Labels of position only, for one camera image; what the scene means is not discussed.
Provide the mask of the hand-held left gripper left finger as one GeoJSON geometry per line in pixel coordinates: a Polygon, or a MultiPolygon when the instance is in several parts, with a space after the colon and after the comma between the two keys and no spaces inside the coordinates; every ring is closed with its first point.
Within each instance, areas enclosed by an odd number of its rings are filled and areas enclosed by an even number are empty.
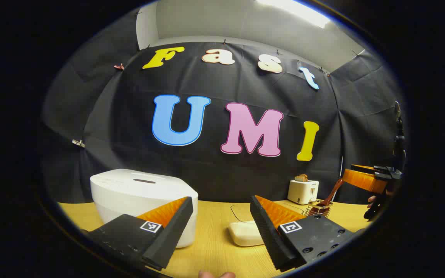
{"type": "Polygon", "coordinates": [[[85,236],[134,266],[162,270],[168,266],[192,213],[192,197],[182,197],[136,217],[122,214],[85,232],[85,236]]]}

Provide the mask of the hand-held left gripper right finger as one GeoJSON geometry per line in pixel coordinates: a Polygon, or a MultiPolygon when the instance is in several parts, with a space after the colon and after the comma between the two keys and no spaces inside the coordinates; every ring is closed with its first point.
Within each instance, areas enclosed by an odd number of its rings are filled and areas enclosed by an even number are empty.
{"type": "Polygon", "coordinates": [[[251,197],[250,212],[274,267],[281,272],[314,263],[355,235],[325,216],[304,216],[258,195],[251,197]]]}

